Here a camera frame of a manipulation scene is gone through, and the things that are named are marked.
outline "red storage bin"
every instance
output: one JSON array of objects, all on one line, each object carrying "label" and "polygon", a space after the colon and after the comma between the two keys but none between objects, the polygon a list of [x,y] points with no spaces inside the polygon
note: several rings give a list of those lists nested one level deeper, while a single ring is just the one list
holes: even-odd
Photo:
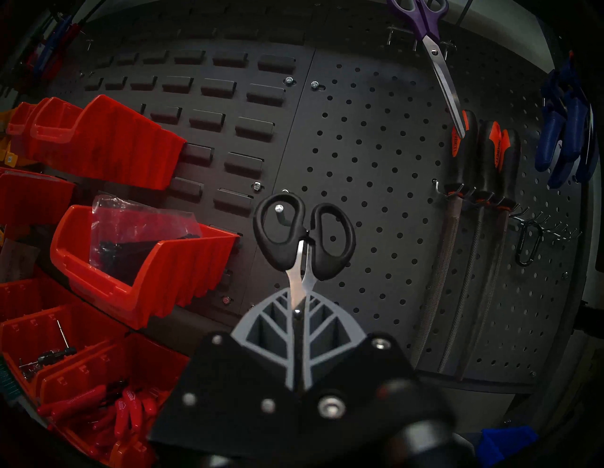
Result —
[{"label": "red storage bin", "polygon": [[[72,398],[97,385],[127,379],[135,392],[146,390],[158,395],[159,409],[187,363],[188,357],[183,354],[133,333],[121,342],[48,376],[42,384],[40,401],[45,404]],[[55,423],[55,428],[71,444],[89,454],[98,434],[98,431],[93,431],[91,422],[102,418],[105,411],[103,408],[83,411]],[[154,420],[154,417],[146,417],[140,434],[130,433],[112,446],[98,449],[95,458],[116,468],[150,468],[155,462],[155,455],[146,441],[146,434]]]},{"label": "red storage bin", "polygon": [[[48,375],[80,361],[99,346],[108,346],[112,340],[121,339],[127,333],[124,325],[75,299],[75,303],[0,324],[0,350],[6,365],[32,399],[40,396],[42,382]],[[78,352],[56,364],[44,366],[28,382],[19,369],[20,359],[26,364],[35,361],[46,351],[65,349],[57,320],[61,323],[69,346],[75,347]]]},{"label": "red storage bin", "polygon": [[128,286],[89,264],[91,224],[91,207],[71,206],[54,233],[50,258],[73,291],[133,329],[214,289],[238,237],[200,224],[199,239],[158,242]]},{"label": "red storage bin", "polygon": [[6,128],[6,133],[12,135],[10,140],[12,153],[23,158],[33,159],[36,142],[31,140],[31,125],[48,101],[50,99],[45,97],[38,104],[19,104]]},{"label": "red storage bin", "polygon": [[81,301],[42,270],[34,268],[30,280],[0,284],[0,322],[76,302]]},{"label": "red storage bin", "polygon": [[[23,120],[31,159],[81,177],[164,190],[170,184],[185,140],[138,112],[105,96],[84,109],[53,97],[34,110],[24,108]],[[21,156],[21,147],[12,148]]]},{"label": "red storage bin", "polygon": [[57,177],[0,168],[0,224],[56,224],[75,185]]}]

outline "black and orange handle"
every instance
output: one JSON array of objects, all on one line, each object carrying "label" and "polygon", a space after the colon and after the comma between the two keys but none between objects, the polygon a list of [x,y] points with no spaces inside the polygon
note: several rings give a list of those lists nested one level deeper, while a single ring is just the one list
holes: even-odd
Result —
[{"label": "black and orange handle", "polygon": [[458,191],[458,195],[463,197],[473,187],[478,124],[472,111],[462,111],[461,114],[466,136],[460,138],[455,128],[451,132],[451,159],[444,189],[447,195]]},{"label": "black and orange handle", "polygon": [[494,120],[485,121],[478,132],[476,145],[475,202],[492,203],[497,191],[498,166],[501,159],[501,128]]},{"label": "black and orange handle", "polygon": [[516,206],[516,178],[522,148],[520,136],[514,129],[501,132],[501,156],[498,164],[499,175],[495,194],[501,200],[498,208],[511,211]]}]

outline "clear plastic bag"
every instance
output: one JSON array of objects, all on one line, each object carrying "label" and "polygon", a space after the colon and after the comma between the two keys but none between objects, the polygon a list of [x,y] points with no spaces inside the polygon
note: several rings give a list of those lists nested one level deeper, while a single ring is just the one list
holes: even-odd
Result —
[{"label": "clear plastic bag", "polygon": [[160,240],[198,237],[201,229],[193,213],[98,195],[92,203],[90,265],[132,286]]}]

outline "pegboard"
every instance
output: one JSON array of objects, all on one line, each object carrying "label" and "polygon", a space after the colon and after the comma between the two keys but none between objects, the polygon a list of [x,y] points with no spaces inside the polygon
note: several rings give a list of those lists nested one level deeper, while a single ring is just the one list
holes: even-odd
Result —
[{"label": "pegboard", "polygon": [[[192,211],[200,222],[242,234],[219,290],[187,307],[231,325],[253,304],[288,285],[285,274],[273,270],[256,250],[251,213],[258,200],[287,189],[303,198],[307,213],[317,203],[335,203],[356,226],[357,248],[349,267],[315,289],[350,311],[366,332],[391,333],[409,353],[443,223],[446,201],[432,180],[445,175],[452,122],[425,52],[418,48],[414,53],[412,42],[396,33],[392,44],[385,45],[386,28],[393,23],[399,25],[385,5],[364,1],[346,2],[345,7],[307,2],[287,8],[155,2],[91,23],[90,50],[86,38],[78,38],[48,94],[83,106],[104,93],[148,117],[162,106],[180,108],[178,122],[162,122],[162,126],[189,143],[212,148],[213,158],[203,164],[183,159],[177,166],[175,176],[203,184],[199,199],[98,181],[80,181],[80,191],[88,191],[89,198],[104,190],[156,207]],[[530,207],[524,216],[543,212],[551,215],[548,226],[562,222],[569,230],[577,228],[580,187],[565,184],[560,190],[548,190],[548,174],[533,168],[542,125],[539,85],[545,73],[473,33],[444,22],[440,30],[442,38],[457,45],[448,65],[462,105],[481,120],[495,119],[503,128],[516,129],[522,138],[516,196],[523,207]],[[200,63],[175,63],[182,50],[204,51],[204,55]],[[232,59],[231,66],[224,66],[224,60],[220,63],[225,53]],[[243,63],[232,66],[244,53]],[[265,55],[293,58],[295,68],[259,69]],[[294,78],[294,85],[285,85],[287,76]],[[100,77],[98,90],[85,90]],[[123,89],[105,89],[107,83],[119,86],[124,77]],[[151,80],[152,89],[132,90],[133,80],[142,77],[147,81],[157,77]],[[169,77],[193,81],[188,92],[164,91],[164,85],[170,88]],[[232,95],[227,91],[226,97],[217,97],[202,93],[205,79],[237,85]],[[314,90],[312,81],[322,86]],[[252,85],[284,89],[283,103],[250,101]],[[191,126],[194,111],[214,113],[206,116],[214,119],[213,128]],[[224,114],[223,122],[215,114]],[[272,136],[242,135],[237,130],[240,117],[274,123]],[[249,172],[233,171],[230,153],[262,159],[262,170],[251,177]],[[263,185],[260,192],[252,188],[255,181]],[[248,200],[225,204],[229,197],[237,199],[232,192]],[[420,370],[437,371],[475,216],[472,209],[462,214],[440,313]],[[286,228],[275,217],[268,218],[274,237],[284,236]],[[475,279],[445,369],[449,376],[475,311],[494,224],[487,216]],[[511,221],[489,326],[466,377],[529,387],[539,375],[559,324],[569,282],[563,277],[572,273],[577,241],[553,243],[546,234],[538,259],[522,268],[513,260],[515,228]],[[326,219],[324,240],[333,253],[343,246],[340,229]],[[224,304],[224,297],[231,302]]]}]

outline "carabiner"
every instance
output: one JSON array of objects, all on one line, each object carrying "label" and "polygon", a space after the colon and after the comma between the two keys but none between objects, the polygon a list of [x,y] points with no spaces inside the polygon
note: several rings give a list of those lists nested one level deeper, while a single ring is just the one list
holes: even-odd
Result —
[{"label": "carabiner", "polygon": [[[524,241],[526,240],[527,232],[528,232],[530,226],[535,226],[537,228],[538,236],[537,236],[537,240],[535,241],[535,245],[533,246],[533,250],[531,251],[530,256],[528,257],[528,260],[522,261],[522,260],[520,260],[520,255],[522,255]],[[520,230],[520,239],[518,239],[518,245],[516,246],[516,257],[515,257],[516,263],[519,264],[520,266],[529,266],[531,263],[533,263],[533,260],[535,259],[535,255],[537,254],[537,249],[539,249],[539,244],[541,244],[542,240],[543,240],[543,228],[541,227],[541,225],[538,222],[535,222],[534,219],[525,221],[522,224],[522,229]]]}]

